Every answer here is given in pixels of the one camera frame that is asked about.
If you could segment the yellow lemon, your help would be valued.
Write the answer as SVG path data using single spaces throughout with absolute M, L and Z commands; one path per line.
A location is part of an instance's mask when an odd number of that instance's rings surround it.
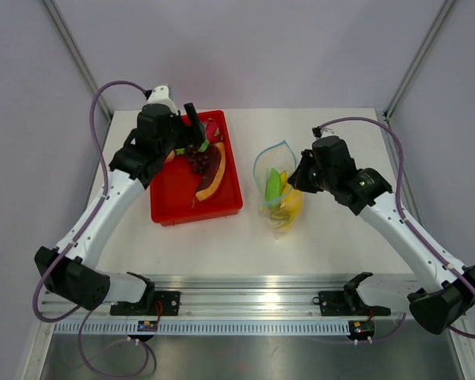
M 304 193 L 297 189 L 292 189 L 283 199 L 281 209 L 291 215 L 299 215 L 304 207 Z

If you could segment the clear zip top bag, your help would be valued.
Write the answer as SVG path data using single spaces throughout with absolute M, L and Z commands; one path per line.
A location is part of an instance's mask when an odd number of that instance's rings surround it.
M 260 215 L 276 239 L 293 228 L 304 209 L 304 194 L 287 182 L 297 163 L 293 150 L 283 140 L 262 150 L 253 165 Z

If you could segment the green cucumber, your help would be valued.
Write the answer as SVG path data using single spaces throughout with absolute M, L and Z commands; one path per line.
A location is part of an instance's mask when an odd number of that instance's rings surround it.
M 264 192 L 265 201 L 270 202 L 280 197 L 282 190 L 283 186 L 280 173 L 275 168 L 271 168 Z

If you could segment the yellow banana bunch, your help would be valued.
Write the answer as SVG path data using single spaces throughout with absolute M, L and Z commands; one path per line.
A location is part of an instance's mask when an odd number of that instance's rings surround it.
M 287 183 L 287 172 L 271 168 L 264 190 L 266 215 L 273 231 L 285 234 L 304 208 L 304 194 Z

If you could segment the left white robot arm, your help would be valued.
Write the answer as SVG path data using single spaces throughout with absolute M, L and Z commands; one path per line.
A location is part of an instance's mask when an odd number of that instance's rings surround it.
M 187 103 L 184 110 L 187 122 L 166 104 L 142 107 L 136 127 L 105 166 L 103 188 L 73 230 L 53 249 L 37 251 L 42 288 L 85 310 L 95 310 L 104 302 L 127 302 L 138 315 L 154 308 L 151 281 L 134 273 L 99 272 L 97 266 L 120 220 L 162 171 L 168 155 L 205 143 L 205 128 L 194 105 Z

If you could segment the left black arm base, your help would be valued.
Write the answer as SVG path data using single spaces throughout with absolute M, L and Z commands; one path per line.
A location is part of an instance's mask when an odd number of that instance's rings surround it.
M 112 316 L 120 317 L 173 317 L 179 314 L 181 293 L 179 291 L 152 291 L 136 302 L 117 302 L 110 308 Z

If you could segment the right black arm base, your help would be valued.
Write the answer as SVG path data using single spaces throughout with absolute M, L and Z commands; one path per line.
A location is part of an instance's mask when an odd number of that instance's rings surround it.
M 362 272 L 336 291 L 319 291 L 312 303 L 319 306 L 322 317 L 387 317 L 391 310 L 383 306 L 368 306 L 357 293 L 358 286 L 371 277 L 371 272 Z

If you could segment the pink dragon fruit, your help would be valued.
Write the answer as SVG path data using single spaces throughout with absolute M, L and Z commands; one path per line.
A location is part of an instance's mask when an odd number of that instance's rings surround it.
M 209 118 L 203 121 L 205 127 L 206 140 L 199 148 L 199 152 L 204 152 L 209 146 L 214 145 L 223 139 L 220 123 L 217 120 Z

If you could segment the dark grapes bunch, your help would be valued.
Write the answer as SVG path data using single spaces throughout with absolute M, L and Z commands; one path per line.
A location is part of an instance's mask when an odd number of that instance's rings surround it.
M 210 146 L 204 151 L 199 151 L 199 148 L 195 146 L 189 147 L 185 151 L 185 155 L 195 174 L 202 174 L 209 168 L 211 158 Z

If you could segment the pink peach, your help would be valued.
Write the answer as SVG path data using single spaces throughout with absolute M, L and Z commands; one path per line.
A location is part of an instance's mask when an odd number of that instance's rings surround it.
M 169 154 L 166 156 L 165 160 L 164 160 L 164 164 L 168 164 L 170 162 L 172 162 L 177 156 L 177 153 L 175 150 L 171 150 L 169 152 Z

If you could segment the red plastic tray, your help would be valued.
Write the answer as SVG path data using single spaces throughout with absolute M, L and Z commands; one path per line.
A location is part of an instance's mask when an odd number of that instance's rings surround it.
M 206 111 L 200 112 L 198 116 L 204 123 L 214 121 L 218 124 L 225 147 L 226 168 L 215 194 L 199 201 L 196 198 L 196 188 L 202 176 L 193 172 L 188 159 L 184 155 L 178 155 L 166 164 L 150 186 L 151 219 L 162 226 L 235 215 L 243 205 L 224 112 Z

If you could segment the right small circuit board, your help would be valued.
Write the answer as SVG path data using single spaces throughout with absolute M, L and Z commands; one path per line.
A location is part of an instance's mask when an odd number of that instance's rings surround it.
M 375 323 L 369 321 L 350 321 L 348 323 L 349 332 L 356 336 L 373 336 L 375 332 Z

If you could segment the small circuit board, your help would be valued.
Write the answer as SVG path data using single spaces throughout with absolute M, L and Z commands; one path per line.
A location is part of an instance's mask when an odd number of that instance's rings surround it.
M 349 332 L 356 336 L 373 336 L 375 332 L 375 323 L 369 321 L 350 321 L 348 323 Z
M 158 323 L 156 321 L 138 321 L 138 332 L 155 333 L 158 330 Z

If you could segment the left small circuit board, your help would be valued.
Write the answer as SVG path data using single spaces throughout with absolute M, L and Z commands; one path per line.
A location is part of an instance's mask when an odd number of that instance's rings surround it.
M 158 330 L 158 323 L 156 321 L 138 321 L 138 332 L 155 333 Z

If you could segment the aluminium frame post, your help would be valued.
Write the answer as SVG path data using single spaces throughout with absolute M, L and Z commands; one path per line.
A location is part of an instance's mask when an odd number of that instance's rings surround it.
M 68 53 L 74 65 L 77 67 L 78 73 L 80 74 L 88 91 L 90 91 L 92 96 L 96 95 L 99 89 L 97 81 L 89 69 L 89 66 L 87 65 L 87 62 L 80 51 L 76 39 L 74 38 L 73 33 L 70 31 L 70 28 L 56 1 L 41 0 L 40 2 L 47 11 L 47 15 L 51 19 L 51 23 L 53 24 L 55 31 L 58 33 L 63 44 L 68 50 Z
M 402 76 L 398 87 L 383 111 L 383 117 L 387 123 L 392 120 L 393 114 L 399 108 L 399 105 L 409 91 L 409 88 L 416 79 L 420 69 L 427 61 L 432 48 L 435 46 L 439 35 L 458 3 L 459 1 L 457 0 L 442 1 L 439 10 L 430 23 L 427 31 L 424 33 L 423 39 L 421 40 L 419 47 L 416 49 L 416 52 Z

